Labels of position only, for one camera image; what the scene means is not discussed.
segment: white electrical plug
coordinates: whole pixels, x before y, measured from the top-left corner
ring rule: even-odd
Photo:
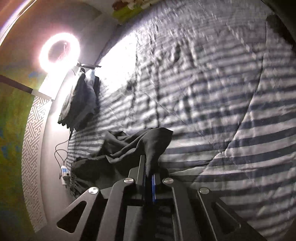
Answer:
[[[70,173],[68,172],[68,168],[64,165],[61,166],[61,170],[62,170],[62,177],[61,177],[62,185],[64,185],[67,188],[67,183],[70,180]]]

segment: quilted fabric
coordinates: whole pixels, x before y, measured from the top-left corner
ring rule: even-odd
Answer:
[[[167,0],[137,16],[100,55],[100,110],[73,133],[67,165],[104,130],[168,128],[159,165],[279,240],[296,214],[296,58],[277,24],[259,0]]]

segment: bright light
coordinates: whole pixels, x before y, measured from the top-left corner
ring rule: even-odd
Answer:
[[[135,32],[129,33],[120,40],[102,58],[96,69],[96,76],[104,84],[106,96],[112,94],[126,85],[135,73],[137,36]]]
[[[50,62],[48,59],[49,50],[55,43],[61,40],[64,40],[70,44],[70,52],[63,58],[62,61],[57,61],[56,63]],[[41,68],[43,68],[47,73],[50,73],[60,68],[68,70],[77,64],[79,54],[80,47],[77,38],[75,38],[72,34],[69,33],[60,33],[52,36],[43,45],[39,56],[39,62]]]

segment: patterned wall trim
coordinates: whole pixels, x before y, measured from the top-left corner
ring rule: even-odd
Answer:
[[[22,145],[22,188],[34,231],[46,223],[40,188],[40,157],[44,128],[52,102],[36,96]]]

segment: white wall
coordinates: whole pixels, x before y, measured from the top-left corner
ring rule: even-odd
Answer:
[[[94,64],[116,26],[111,17],[102,14],[87,25],[80,35],[79,62]],[[69,138],[69,129],[57,123],[64,100],[73,85],[74,74],[70,70],[53,101],[46,122],[41,148],[40,179],[42,201],[47,220],[52,219],[72,201],[68,190],[59,180],[60,168],[54,158],[55,146]],[[67,143],[59,148],[67,149]]]
[[[105,13],[109,16],[113,13],[112,4],[116,0],[81,0],[82,2],[85,2],[96,9],[100,10],[102,13]]]

